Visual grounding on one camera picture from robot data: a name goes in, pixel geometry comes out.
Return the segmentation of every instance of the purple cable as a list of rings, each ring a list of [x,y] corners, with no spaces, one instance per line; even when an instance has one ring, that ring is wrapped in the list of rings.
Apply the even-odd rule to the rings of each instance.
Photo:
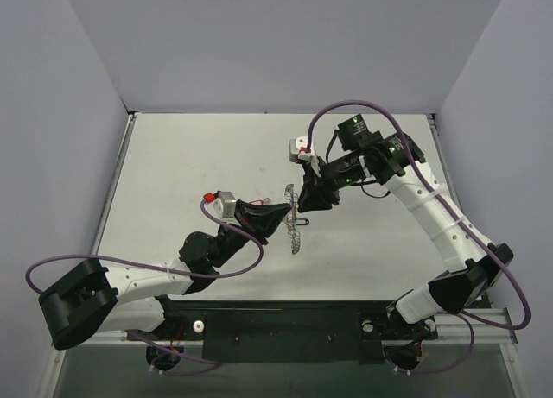
[[[192,370],[190,372],[162,372],[164,375],[167,375],[167,376],[196,376],[196,375],[205,374],[205,373],[210,372],[212,370],[216,370],[217,368],[219,368],[222,365],[221,362],[211,361],[209,359],[204,359],[202,357],[192,357],[190,355],[185,355],[184,353],[172,351],[169,348],[166,348],[165,346],[162,346],[162,345],[157,344],[156,342],[154,342],[152,340],[149,340],[148,338],[146,338],[145,336],[141,335],[140,333],[138,333],[136,331],[127,331],[127,333],[129,335],[131,335],[133,338],[141,340],[145,344],[149,344],[150,346],[158,349],[159,351],[165,352],[165,355],[161,355],[159,357],[155,357],[154,359],[152,359],[152,362],[150,363],[152,365],[158,359],[160,359],[161,357],[167,356],[167,355],[175,355],[176,357],[182,357],[182,358],[187,359],[189,361],[194,361],[194,362],[198,362],[198,363],[205,363],[207,365],[212,365],[208,368],[204,368],[203,370]]]
[[[395,363],[393,363],[390,360],[390,358],[388,357],[388,354],[386,354],[386,359],[388,360],[388,362],[391,363],[392,365],[394,365],[397,368],[398,372],[401,372],[403,374],[408,374],[408,375],[439,374],[441,372],[446,372],[448,370],[453,370],[453,369],[457,368],[458,366],[461,366],[468,359],[468,357],[470,357],[471,353],[473,353],[473,349],[474,349],[474,328],[470,324],[468,319],[465,318],[464,316],[460,316],[460,314],[452,314],[451,316],[455,316],[456,318],[459,318],[459,319],[463,320],[467,324],[468,330],[470,331],[470,343],[468,344],[467,353],[465,353],[465,355],[460,357],[455,362],[450,363],[447,366],[444,366],[443,368],[435,368],[435,369],[428,369],[428,370],[417,370],[417,369],[405,370],[405,369],[400,368],[399,366],[397,366]]]
[[[368,107],[368,108],[373,109],[373,110],[377,111],[378,113],[382,114],[384,117],[386,117],[390,121],[390,123],[393,125],[394,129],[396,130],[397,136],[399,137],[399,139],[401,140],[401,143],[403,144],[403,146],[405,148],[405,154],[407,155],[407,159],[409,160],[409,164],[413,167],[413,171],[415,172],[416,176],[418,177],[419,180],[421,180],[424,187],[429,192],[431,192],[431,193],[434,192],[435,189],[424,179],[423,174],[421,173],[418,166],[416,165],[415,159],[413,158],[413,154],[410,151],[410,147],[409,147],[409,143],[407,142],[407,138],[405,137],[405,134],[402,131],[401,127],[399,126],[399,123],[397,122],[396,118],[389,111],[387,111],[385,108],[379,106],[378,104],[368,102],[366,100],[343,100],[341,102],[336,102],[334,104],[331,104],[331,105],[325,107],[324,109],[322,109],[321,111],[319,111],[313,117],[313,120],[309,124],[308,143],[307,143],[307,150],[308,151],[311,149],[311,144],[313,142],[313,129],[314,129],[315,124],[317,123],[317,121],[323,115],[325,115],[326,113],[328,113],[330,111],[333,111],[334,109],[338,109],[340,107],[345,107],[345,106]],[[493,253],[493,251],[491,251],[487,247],[487,245],[485,245],[484,242],[482,240],[480,240],[478,238],[478,236],[476,236],[476,234],[474,234],[472,232],[472,230],[470,228],[468,228],[462,221],[460,221],[460,219],[457,216],[457,214],[455,213],[454,209],[445,200],[445,198],[443,198],[439,193],[435,196],[435,198],[438,201],[440,201],[442,206],[445,208],[445,210],[449,213],[449,215],[451,215],[451,217],[455,221],[459,221],[459,226],[461,227],[461,229],[463,231],[465,231],[467,233],[467,235],[469,235],[480,246],[480,248],[483,249],[486,252],[486,254],[488,254],[490,256],[490,258],[493,260],[493,262],[495,262],[495,264],[507,276],[507,279],[511,282],[512,287],[515,289],[515,292],[517,292],[517,295],[520,298],[520,301],[522,303],[522,307],[524,309],[524,318],[523,318],[522,322],[518,325],[506,325],[506,324],[503,324],[503,323],[497,323],[497,322],[493,322],[491,320],[483,319],[483,318],[481,318],[479,316],[476,316],[476,315],[474,315],[472,313],[469,313],[469,312],[462,312],[462,313],[467,315],[468,317],[474,319],[474,320],[478,320],[481,323],[485,323],[487,325],[491,325],[491,326],[495,326],[495,327],[500,327],[502,329],[507,329],[507,330],[510,330],[510,331],[517,331],[517,330],[520,330],[520,329],[524,329],[530,323],[531,310],[530,310],[530,305],[528,303],[528,300],[526,299],[526,296],[524,295],[524,292],[523,292],[522,288],[518,284],[517,279],[515,279],[515,276],[512,275],[509,268],[507,268],[507,266],[504,263],[502,263],[502,261],[495,255],[495,253]]]
[[[263,255],[264,255],[263,245],[261,245],[261,243],[254,236],[251,236],[247,232],[240,230],[238,227],[227,224],[224,221],[221,221],[218,218],[211,215],[209,212],[207,212],[205,205],[206,205],[206,201],[202,200],[201,203],[200,203],[200,209],[206,217],[211,219],[214,223],[217,223],[217,224],[227,228],[228,230],[234,231],[234,232],[240,234],[241,236],[244,236],[244,237],[248,238],[250,241],[252,241],[254,244],[257,245],[257,247],[259,248],[259,257],[257,258],[257,260],[252,265],[250,265],[246,268],[243,268],[239,271],[235,271],[235,272],[232,272],[232,273],[226,273],[226,274],[223,274],[223,275],[202,275],[200,273],[192,273],[192,272],[189,272],[189,271],[176,270],[174,268],[169,268],[167,270],[164,267],[153,266],[151,264],[143,264],[141,262],[131,262],[129,260],[123,260],[121,258],[110,257],[110,256],[101,256],[101,255],[98,255],[98,254],[95,254],[95,255],[92,255],[92,254],[67,254],[67,255],[64,255],[64,256],[49,257],[49,258],[46,258],[44,260],[40,260],[39,262],[36,262],[32,266],[30,266],[27,269],[27,271],[25,272],[25,281],[27,282],[29,287],[31,287],[33,290],[35,290],[38,294],[41,294],[42,290],[40,290],[33,283],[33,281],[31,280],[32,271],[35,268],[38,268],[38,267],[40,267],[44,264],[48,264],[49,262],[58,262],[60,260],[74,260],[76,258],[98,258],[99,260],[103,260],[105,262],[115,262],[117,264],[123,264],[125,266],[131,266],[131,267],[137,267],[137,268],[146,268],[147,270],[162,271],[163,273],[167,273],[169,271],[169,273],[173,273],[175,275],[187,275],[187,276],[190,276],[190,277],[200,277],[200,278],[203,278],[203,279],[226,279],[228,277],[236,277],[237,275],[243,275],[244,273],[247,273],[248,271],[250,271],[250,270],[254,269],[256,266],[258,266],[259,263],[261,262],[261,260],[263,259]]]

